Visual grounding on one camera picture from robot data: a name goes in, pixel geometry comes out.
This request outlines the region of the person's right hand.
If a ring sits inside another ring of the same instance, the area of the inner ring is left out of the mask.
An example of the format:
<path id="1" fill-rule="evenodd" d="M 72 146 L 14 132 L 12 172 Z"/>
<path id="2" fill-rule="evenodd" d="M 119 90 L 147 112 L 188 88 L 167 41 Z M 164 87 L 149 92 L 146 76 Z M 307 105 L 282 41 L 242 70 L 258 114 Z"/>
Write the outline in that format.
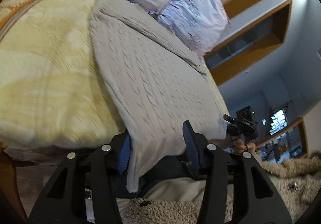
<path id="1" fill-rule="evenodd" d="M 251 154 L 255 154 L 255 151 L 256 151 L 255 143 L 247 143 L 247 144 L 245 144 L 242 139 L 237 139 L 235 141 L 235 145 L 233 147 L 233 152 L 235 154 L 242 154 L 245 151 L 248 151 Z"/>

